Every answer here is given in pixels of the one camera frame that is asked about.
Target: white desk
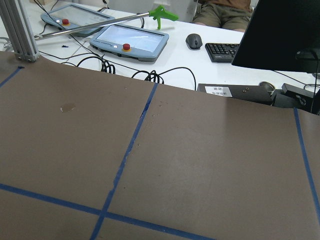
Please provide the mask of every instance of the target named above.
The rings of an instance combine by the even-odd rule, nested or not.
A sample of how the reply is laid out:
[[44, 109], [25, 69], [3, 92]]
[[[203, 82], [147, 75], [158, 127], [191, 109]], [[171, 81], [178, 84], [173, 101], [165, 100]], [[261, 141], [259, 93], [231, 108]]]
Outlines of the white desk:
[[[54, 2], [45, 5], [45, 8], [47, 10], [50, 10], [53, 3]], [[68, 4], [68, 2], [60, 1], [55, 6], [55, 8], [62, 6], [63, 4]], [[28, 0], [25, 0], [25, 6], [34, 33], [40, 33], [43, 30], [44, 26], [43, 21], [40, 19], [40, 15], [43, 13], [43, 11], [36, 4], [29, 3]], [[98, 10], [97, 7], [86, 7]], [[103, 13], [114, 16], [115, 18], [132, 15], [132, 13], [120, 12], [111, 9], [106, 9], [105, 11], [103, 11]], [[126, 24], [140, 27], [141, 21], [140, 19], [136, 19], [129, 21]], [[151, 17], [145, 18], [144, 28], [156, 30], [157, 21], [153, 20]], [[48, 26], [45, 30], [45, 33], [49, 33], [50, 31], [55, 32], [56, 29], [54, 27]], [[272, 83], [277, 89], [280, 89], [283, 83], [287, 83], [300, 88], [304, 86], [303, 84], [298, 83], [288, 77], [269, 70], [243, 68], [232, 66], [230, 63], [212, 63], [210, 61], [204, 46], [205, 43], [239, 43], [243, 37], [242, 32], [195, 25], [192, 23], [181, 21], [170, 21], [167, 19], [161, 20], [160, 31], [169, 34], [170, 37], [167, 45], [165, 46], [156, 62], [141, 62], [136, 59], [121, 58], [111, 53], [99, 52], [89, 45], [89, 40], [92, 36], [85, 38], [77, 37], [77, 39], [81, 43], [83, 43], [85, 47], [91, 49], [95, 53], [98, 53], [100, 55], [105, 54], [105, 58], [107, 60], [134, 69], [145, 70], [148, 72], [156, 70], [157, 73], [162, 73], [176, 67], [189, 68], [194, 73], [197, 84], [258, 85], [260, 82], [265, 81]], [[1, 28], [0, 33], [2, 36], [5, 35], [3, 27]], [[191, 33], [197, 33], [201, 36], [203, 46], [200, 50], [188, 49], [185, 39]], [[66, 35], [40, 40], [38, 41], [38, 49], [40, 51], [55, 55], [60, 58], [88, 52], [88, 50], [81, 47], [77, 42]], [[66, 61], [47, 55], [44, 56], [58, 63]], [[86, 56], [74, 57], [69, 59], [68, 62], [77, 64], [84, 57]], [[83, 62], [80, 67], [99, 71], [101, 69], [101, 62], [97, 59], [89, 59]], [[119, 65], [115, 65], [115, 67], [116, 74], [126, 77], [131, 77], [136, 72]], [[306, 84], [313, 84], [315, 82], [315, 78], [311, 74], [303, 72], [283, 73]], [[146, 75], [144, 74], [138, 74], [135, 78], [144, 79], [145, 77]], [[190, 90], [193, 90], [195, 88], [193, 76], [186, 69], [173, 70], [162, 75], [162, 77], [166, 85]]]

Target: blue tape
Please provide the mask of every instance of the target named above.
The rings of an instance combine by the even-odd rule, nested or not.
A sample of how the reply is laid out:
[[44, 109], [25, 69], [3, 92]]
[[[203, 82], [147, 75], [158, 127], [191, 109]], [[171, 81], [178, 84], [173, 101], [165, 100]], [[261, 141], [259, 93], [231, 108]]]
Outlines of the blue tape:
[[100, 216], [99, 216], [99, 218], [98, 218], [98, 221], [97, 221], [96, 224], [95, 224], [95, 227], [94, 227], [94, 230], [93, 230], [93, 232], [92, 232], [92, 235], [91, 235], [90, 240], [96, 239], [96, 237], [97, 237], [97, 235], [98, 235], [98, 233], [99, 233], [99, 231], [100, 231], [100, 228], [101, 228], [102, 223], [103, 223], [103, 221], [104, 221], [105, 215], [106, 215], [106, 213], [107, 213], [107, 211], [108, 211], [108, 208], [109, 208], [109, 206], [110, 206], [110, 203], [111, 203], [111, 201], [112, 201], [112, 198], [113, 198], [113, 196], [114, 196], [114, 194], [115, 194], [115, 191], [116, 191], [116, 189], [117, 189], [117, 186], [118, 186], [120, 177], [121, 177], [121, 175], [122, 175], [122, 173], [123, 173], [123, 171], [124, 171], [124, 168], [125, 168], [125, 165], [126, 165], [126, 161], [127, 161], [128, 155], [130, 154], [130, 152], [131, 152], [131, 150], [132, 150], [132, 148], [133, 148], [133, 146], [134, 146], [135, 140], [136, 140], [136, 138], [137, 138], [137, 136], [138, 136], [138, 133], [139, 133], [139, 131], [140, 131], [140, 128], [141, 128], [141, 126], [142, 126], [142, 123], [144, 122], [146, 113], [147, 113], [148, 108], [149, 108], [149, 106], [150, 106], [150, 103], [151, 103], [151, 101], [152, 101], [152, 99], [153, 99], [153, 97], [154, 97], [154, 94], [155, 94], [155, 92], [156, 92], [157, 86], [158, 86], [158, 83], [155, 83], [155, 84], [153, 85], [153, 88], [152, 88], [152, 90], [151, 90], [151, 92], [150, 92], [150, 95], [149, 95], [149, 97], [148, 97], [148, 99], [147, 99], [147, 101], [146, 101], [146, 104], [145, 104], [144, 109], [143, 109], [143, 111], [142, 111], [142, 114], [141, 114], [141, 116], [140, 116], [139, 122], [138, 122], [138, 124], [137, 124], [137, 126], [136, 126], [136, 128], [135, 128], [135, 131], [134, 131], [133, 136], [132, 136], [132, 138], [131, 138], [131, 140], [130, 140], [130, 143], [129, 143], [129, 145], [128, 145], [128, 148], [127, 148], [127, 150], [126, 150], [126, 152], [125, 152], [125, 154], [124, 154], [124, 157], [123, 157], [123, 159], [122, 159], [122, 162], [121, 162], [121, 164], [120, 164], [120, 167], [119, 167], [119, 169], [118, 169], [118, 172], [116, 173], [116, 176], [115, 176], [115, 178], [114, 178], [114, 180], [113, 180], [113, 189], [110, 190], [110, 192], [108, 193], [108, 196], [107, 196], [107, 198], [106, 198], [106, 200], [105, 200], [105, 202], [104, 202], [102, 211], [101, 211], [101, 213], [100, 213]]
[[312, 197], [313, 197], [315, 211], [316, 211], [316, 214], [317, 214], [317, 217], [318, 217], [318, 223], [320, 225], [320, 204], [319, 204], [319, 199], [318, 199], [318, 194], [317, 194], [317, 190], [316, 190], [316, 187], [315, 187], [314, 179], [312, 177], [312, 172], [311, 172], [310, 165], [309, 165], [309, 160], [308, 160], [308, 155], [307, 155], [307, 151], [306, 151], [306, 147], [305, 147], [305, 142], [304, 142], [304, 138], [303, 138], [303, 134], [302, 134], [302, 130], [301, 130], [299, 112], [298, 112], [298, 110], [296, 108], [293, 111], [294, 111], [294, 117], [295, 117], [295, 123], [296, 123], [296, 130], [298, 132], [300, 147], [301, 147], [303, 161], [304, 161], [304, 167], [305, 167], [306, 174], [307, 174], [307, 177], [308, 177], [308, 180], [309, 180], [309, 185], [310, 185], [310, 188], [311, 188], [311, 193], [312, 193]]
[[24, 66], [18, 66], [17, 69], [11, 73], [5, 80], [3, 80], [1, 83], [0, 83], [0, 88], [6, 84], [6, 82], [8, 82], [11, 78], [13, 78], [21, 69], [24, 69], [25, 67]]
[[151, 222], [141, 221], [141, 220], [138, 220], [138, 219], [134, 219], [134, 218], [127, 217], [127, 216], [118, 215], [118, 214], [111, 213], [111, 212], [107, 212], [107, 214], [105, 216], [107, 218], [109, 218], [109, 219], [117, 220], [117, 221], [124, 222], [124, 223], [127, 223], [127, 224], [132, 224], [132, 225], [143, 227], [143, 228], [146, 228], [146, 229], [159, 231], [159, 232], [162, 232], [162, 233], [172, 234], [172, 235], [179, 236], [179, 237], [186, 238], [186, 239], [192, 239], [192, 240], [214, 240], [213, 238], [209, 238], [209, 237], [206, 237], [206, 236], [201, 236], [201, 235], [193, 234], [193, 233], [190, 233], [190, 232], [177, 230], [177, 229], [174, 229], [174, 228], [161, 226], [161, 225], [154, 224], [154, 223], [151, 223]]
[[45, 201], [45, 202], [48, 202], [48, 203], [60, 205], [60, 206], [63, 206], [63, 207], [79, 210], [79, 211], [86, 212], [86, 213], [89, 213], [89, 214], [100, 215], [100, 213], [101, 213], [100, 210], [92, 208], [92, 207], [80, 205], [80, 204], [73, 203], [73, 202], [70, 202], [70, 201], [61, 200], [61, 199], [58, 199], [58, 198], [55, 198], [55, 197], [46, 196], [46, 195], [35, 193], [35, 192], [32, 192], [32, 191], [27, 191], [27, 190], [24, 190], [24, 189], [21, 189], [21, 188], [5, 185], [5, 184], [2, 184], [2, 183], [0, 183], [0, 189], [8, 191], [8, 192], [11, 192], [11, 193], [15, 193], [15, 194], [23, 195], [23, 196], [26, 196], [26, 197], [30, 197], [30, 198], [33, 198], [33, 199], [37, 199], [37, 200]]

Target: black monitor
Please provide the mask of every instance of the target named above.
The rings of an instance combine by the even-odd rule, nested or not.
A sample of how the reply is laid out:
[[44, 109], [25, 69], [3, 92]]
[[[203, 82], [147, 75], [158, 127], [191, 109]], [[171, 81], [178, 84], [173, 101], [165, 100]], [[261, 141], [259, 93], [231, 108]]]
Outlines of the black monitor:
[[259, 0], [232, 65], [317, 73], [319, 59], [320, 0]]

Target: black cable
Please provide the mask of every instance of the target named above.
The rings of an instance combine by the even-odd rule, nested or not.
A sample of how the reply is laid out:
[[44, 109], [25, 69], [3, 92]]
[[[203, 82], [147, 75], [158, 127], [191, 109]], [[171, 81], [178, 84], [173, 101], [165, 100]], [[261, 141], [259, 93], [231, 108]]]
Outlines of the black cable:
[[100, 8], [97, 12], [102, 12], [103, 10], [105, 10], [105, 9], [110, 9], [109, 7], [103, 7], [103, 8]]
[[306, 84], [303, 86], [303, 89], [306, 90], [306, 87], [314, 87], [314, 86], [315, 86], [314, 83]]
[[282, 72], [275, 71], [275, 70], [272, 70], [272, 71], [275, 72], [275, 73], [277, 73], [277, 74], [281, 74], [281, 75], [283, 75], [283, 76], [286, 76], [287, 78], [290, 78], [290, 79], [292, 79], [292, 80], [295, 80], [295, 81], [297, 81], [298, 83], [301, 83], [301, 84], [303, 84], [303, 85], [306, 85], [306, 83], [304, 83], [304, 82], [302, 82], [302, 81], [299, 81], [299, 80], [297, 80], [297, 79], [295, 79], [295, 78], [293, 78], [293, 77], [290, 77], [290, 76], [288, 76], [288, 75], [285, 75], [285, 74], [283, 74]]
[[53, 6], [51, 7], [50, 11], [52, 11], [52, 9], [54, 9], [55, 5], [59, 2], [59, 0], [56, 0], [56, 2], [53, 4]]
[[131, 70], [135, 70], [135, 71], [140, 71], [140, 70], [138, 70], [138, 69], [135, 69], [135, 68], [132, 68], [132, 67], [129, 67], [129, 66], [126, 66], [126, 65], [122, 65], [122, 64], [117, 63], [117, 62], [115, 62], [115, 61], [110, 61], [110, 60], [108, 60], [108, 62], [113, 63], [113, 64], [116, 64], [116, 65], [119, 65], [119, 66], [124, 67], [124, 68], [127, 68], [127, 69], [131, 69]]
[[170, 71], [176, 70], [176, 69], [187, 69], [187, 70], [190, 71], [190, 73], [191, 73], [192, 76], [193, 76], [193, 80], [194, 80], [194, 90], [196, 91], [196, 90], [197, 90], [196, 77], [195, 77], [194, 73], [193, 73], [189, 68], [187, 68], [187, 67], [185, 67], [185, 66], [179, 66], [179, 67], [175, 67], [175, 68], [169, 69], [169, 70], [167, 70], [167, 71], [164, 71], [164, 72], [162, 72], [162, 73], [159, 73], [159, 75], [166, 74], [167, 72], [170, 72]]
[[66, 59], [71, 59], [71, 58], [78, 57], [78, 56], [81, 56], [81, 55], [92, 54], [91, 52], [85, 52], [85, 53], [80, 53], [80, 54], [72, 55], [72, 56], [68, 56], [68, 57], [58, 57], [58, 56], [55, 56], [55, 55], [46, 53], [46, 52], [44, 52], [44, 51], [39, 51], [39, 52], [42, 53], [42, 54], [45, 54], [45, 55], [48, 55], [48, 56], [51, 56], [51, 57], [60, 59], [60, 60], [66, 60]]
[[0, 36], [0, 39], [6, 40], [7, 42], [10, 42], [10, 39], [8, 37], [5, 36]]
[[82, 59], [77, 65], [76, 67], [79, 67], [81, 63], [83, 63], [85, 60], [88, 59], [99, 59], [101, 61], [101, 72], [105, 72], [105, 73], [109, 73], [109, 74], [116, 74], [116, 68], [114, 65], [112, 64], [108, 64], [106, 65], [106, 63], [108, 61], [104, 60], [103, 58], [101, 58], [100, 56], [88, 56], [84, 59]]
[[39, 35], [41, 35], [41, 34], [43, 34], [43, 33], [45, 32], [46, 27], [47, 27], [48, 25], [49, 25], [48, 23], [44, 24], [44, 26], [43, 26], [43, 31], [40, 32]]
[[47, 12], [44, 8], [44, 6], [42, 6], [42, 4], [38, 1], [38, 0], [33, 0], [35, 4], [37, 4], [43, 11]]
[[152, 70], [151, 72], [140, 70], [140, 71], [137, 71], [135, 74], [133, 74], [131, 78], [134, 78], [137, 74], [140, 74], [140, 73], [147, 74], [146, 78], [144, 79], [145, 81], [159, 84], [161, 80], [161, 84], [165, 84], [164, 79], [161, 76], [159, 76], [159, 74], [157, 74], [155, 70]]
[[318, 59], [317, 54], [315, 54], [315, 55], [316, 55], [316, 75], [315, 75], [314, 92], [313, 92], [313, 98], [312, 98], [310, 113], [313, 112], [315, 96], [316, 96], [316, 91], [317, 91], [317, 78], [318, 78], [318, 73], [319, 73], [319, 59]]
[[143, 29], [145, 27], [145, 18], [142, 17], [142, 18], [140, 18], [140, 20], [141, 20], [141, 28]]
[[84, 46], [83, 44], [81, 44], [74, 36], [72, 36], [71, 34], [69, 34], [69, 36], [70, 36], [71, 38], [73, 38], [78, 44], [80, 44], [81, 47], [83, 47], [84, 49], [87, 49], [87, 50], [88, 50], [89, 52], [91, 52], [92, 54], [100, 57], [99, 54], [93, 52], [91, 49], [89, 49], [89, 48], [87, 48], [86, 46]]
[[75, 66], [75, 67], [77, 66], [77, 65], [73, 64], [72, 62], [68, 62], [68, 61], [61, 62], [61, 64], [70, 64], [70, 65]]

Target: white label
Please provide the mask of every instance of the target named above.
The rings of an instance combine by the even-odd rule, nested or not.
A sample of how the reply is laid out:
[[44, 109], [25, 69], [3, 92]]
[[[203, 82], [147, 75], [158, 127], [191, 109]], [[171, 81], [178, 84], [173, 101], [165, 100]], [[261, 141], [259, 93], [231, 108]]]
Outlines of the white label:
[[232, 98], [230, 89], [227, 86], [205, 86], [205, 91], [208, 94]]

